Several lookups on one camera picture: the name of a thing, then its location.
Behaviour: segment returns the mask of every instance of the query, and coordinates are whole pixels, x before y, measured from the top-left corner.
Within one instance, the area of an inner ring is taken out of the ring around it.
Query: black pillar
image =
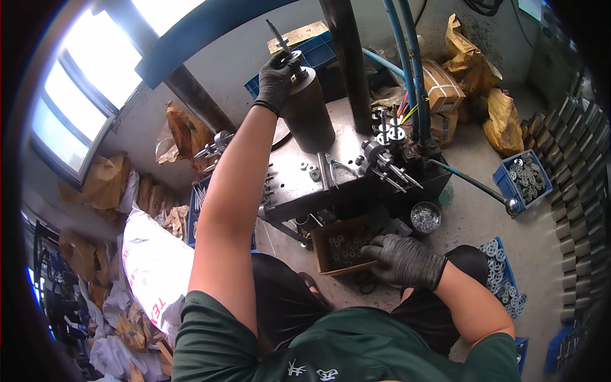
[[[359,30],[350,0],[319,0],[333,38],[356,131],[371,134],[371,106]]]

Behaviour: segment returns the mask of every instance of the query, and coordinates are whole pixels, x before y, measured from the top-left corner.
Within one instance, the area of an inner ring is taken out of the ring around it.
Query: blue pipe
[[[409,49],[412,53],[412,65],[414,67],[414,77],[416,84],[416,97],[418,99],[418,115],[420,120],[420,144],[426,147],[426,141],[431,136],[431,109],[426,97],[428,93],[424,88],[424,76],[422,73],[422,60],[420,59],[420,47],[418,46],[418,37],[416,36],[416,26],[412,17],[412,10],[409,8],[408,0],[398,0],[399,9],[403,14],[403,23],[405,24],[405,32],[408,35]]]
[[[403,78],[405,80],[405,73],[403,73],[403,70],[401,68],[399,68],[398,66],[396,66],[395,64],[393,64],[392,62],[389,62],[388,60],[384,59],[383,57],[378,56],[377,54],[375,54],[374,52],[367,50],[365,48],[363,49],[363,54],[366,55],[367,57],[373,59],[375,62],[381,64],[383,67],[385,67],[386,69],[392,71],[393,73],[395,73],[396,75],[398,75],[399,77]]]
[[[412,77],[412,68],[409,64],[409,53],[405,45],[405,39],[403,38],[403,30],[401,29],[401,23],[399,23],[399,16],[397,16],[397,10],[395,10],[395,4],[392,0],[382,0],[386,13],[388,13],[388,19],[390,21],[390,27],[392,33],[395,35],[395,41],[397,42],[397,50],[399,51],[399,57],[401,57],[401,66],[403,67],[403,79],[405,79],[405,86],[408,91],[409,107],[413,108],[416,105],[416,92],[414,90],[414,78]],[[413,131],[420,131],[419,116],[414,113],[412,114],[412,126]]]

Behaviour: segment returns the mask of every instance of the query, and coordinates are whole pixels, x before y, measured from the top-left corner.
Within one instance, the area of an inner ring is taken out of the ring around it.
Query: gloved hand
[[[378,235],[360,253],[379,260],[372,272],[382,281],[405,287],[435,290],[444,271],[445,255],[437,255],[411,237]]]
[[[287,102],[291,90],[291,76],[297,73],[301,61],[292,59],[286,65],[280,63],[288,57],[285,51],[279,51],[261,68],[259,72],[259,96],[253,103],[272,110],[278,117]]]

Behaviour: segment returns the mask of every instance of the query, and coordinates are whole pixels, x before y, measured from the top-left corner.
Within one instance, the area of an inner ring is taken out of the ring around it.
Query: window
[[[203,0],[132,0],[158,35],[163,36]]]
[[[119,109],[142,82],[134,71],[142,57],[105,11],[96,16],[85,12],[64,47],[85,77]]]
[[[75,188],[119,109],[142,82],[141,57],[106,12],[86,11],[32,107],[32,142],[47,165]]]

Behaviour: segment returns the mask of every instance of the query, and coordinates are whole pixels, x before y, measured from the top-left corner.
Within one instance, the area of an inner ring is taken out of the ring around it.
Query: blue crate of metal parts
[[[522,375],[524,363],[526,362],[526,351],[529,349],[529,339],[527,337],[516,337],[516,360],[518,362],[518,371]]]
[[[524,161],[525,159],[523,158],[523,156],[527,156],[527,155],[530,155],[530,158],[532,159],[532,163],[538,166],[539,168],[538,172],[543,177],[543,183],[544,183],[544,188],[541,189],[543,192],[540,193],[536,198],[533,198],[529,202],[526,202],[522,193],[518,191],[516,184],[511,179],[511,170],[510,170],[511,165],[514,164],[514,161],[516,160]],[[526,150],[524,152],[521,152],[520,154],[515,154],[514,156],[511,156],[503,160],[501,162],[501,165],[499,166],[499,169],[496,170],[496,172],[492,176],[492,179],[494,180],[494,183],[496,183],[497,186],[499,186],[500,192],[503,194],[504,197],[508,199],[514,197],[518,200],[518,204],[520,206],[518,213],[524,211],[526,208],[530,208],[530,206],[532,206],[533,204],[536,204],[545,195],[552,192],[552,183],[549,181],[549,177],[545,173],[545,170],[543,169],[541,162],[539,162],[539,159],[536,157],[533,150]]]
[[[205,187],[208,189],[208,185],[210,184],[211,176],[200,180],[197,183],[197,186],[202,188]],[[199,219],[199,210],[195,209],[195,190],[191,188],[191,198],[189,200],[189,215],[187,215],[187,245],[191,248],[195,248],[195,223]],[[251,250],[257,248],[257,241],[255,239],[255,230],[252,231],[252,239],[251,239]]]
[[[299,44],[293,48],[293,51],[296,50],[300,50],[304,55],[301,66],[310,67],[314,70],[318,70],[336,59],[333,40],[331,40],[329,31]],[[252,98],[256,99],[259,95],[259,74],[244,84],[244,87]]]
[[[488,243],[479,245],[478,248],[486,254],[488,260],[486,288],[499,299],[511,319],[515,320],[524,311],[527,296],[518,292],[518,285],[503,243],[499,237],[495,237]]]

